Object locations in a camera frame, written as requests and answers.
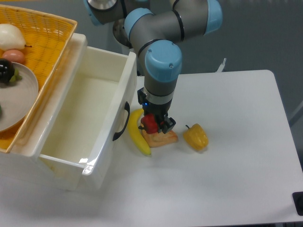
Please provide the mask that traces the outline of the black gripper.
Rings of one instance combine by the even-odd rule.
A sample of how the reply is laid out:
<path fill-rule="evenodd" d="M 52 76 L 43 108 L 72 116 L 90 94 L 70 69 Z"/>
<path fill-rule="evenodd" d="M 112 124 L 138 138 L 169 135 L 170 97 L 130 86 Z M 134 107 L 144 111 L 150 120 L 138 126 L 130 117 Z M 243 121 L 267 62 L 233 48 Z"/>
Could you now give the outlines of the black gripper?
<path fill-rule="evenodd" d="M 168 110 L 171 106 L 172 97 L 170 96 L 154 96 L 150 94 L 144 87 L 137 91 L 138 103 L 144 110 L 144 115 L 153 114 L 158 124 L 158 133 L 164 134 L 171 131 L 176 125 L 176 121 L 172 117 L 168 117 Z M 140 130 L 147 129 L 146 116 L 143 116 L 138 126 Z"/>

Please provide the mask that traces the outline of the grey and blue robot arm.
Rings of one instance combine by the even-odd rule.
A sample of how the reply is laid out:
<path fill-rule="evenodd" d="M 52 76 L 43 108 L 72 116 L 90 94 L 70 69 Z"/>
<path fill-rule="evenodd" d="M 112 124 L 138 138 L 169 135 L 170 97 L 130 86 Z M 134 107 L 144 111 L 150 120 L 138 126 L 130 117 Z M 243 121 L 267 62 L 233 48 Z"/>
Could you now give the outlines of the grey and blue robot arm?
<path fill-rule="evenodd" d="M 95 25 L 122 20 L 125 36 L 144 74 L 138 102 L 144 116 L 141 128 L 148 134 L 167 133 L 175 126 L 168 111 L 178 76 L 182 52 L 177 43 L 218 30 L 223 22 L 216 0 L 174 0 L 171 11 L 154 14 L 148 0 L 86 0 Z"/>

